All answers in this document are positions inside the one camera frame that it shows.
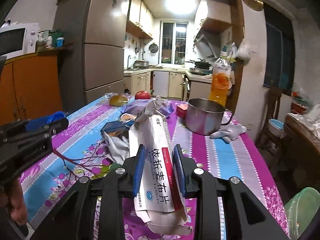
stainless steel mug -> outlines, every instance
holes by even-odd
[[[221,123],[225,110],[222,105],[208,99],[189,99],[185,119],[186,127],[195,133],[210,135],[218,131],[221,125],[230,123],[233,114],[228,122]]]

orange liquid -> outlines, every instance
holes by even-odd
[[[211,92],[209,100],[226,105],[228,97],[229,77],[223,73],[215,73],[212,75]]]

orange juice bottle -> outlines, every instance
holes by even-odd
[[[212,83],[209,100],[226,105],[228,89],[231,84],[231,66],[227,60],[227,53],[220,52],[220,57],[213,64]]]

window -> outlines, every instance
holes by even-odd
[[[263,86],[277,87],[290,95],[295,63],[295,46],[290,19],[264,4],[267,27],[267,66]]]
[[[164,64],[184,64],[187,23],[161,22],[159,61]]]

blue logo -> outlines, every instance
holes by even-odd
[[[146,197],[147,197],[147,200],[149,200],[149,201],[153,200],[153,195],[152,195],[151,190],[147,190]]]

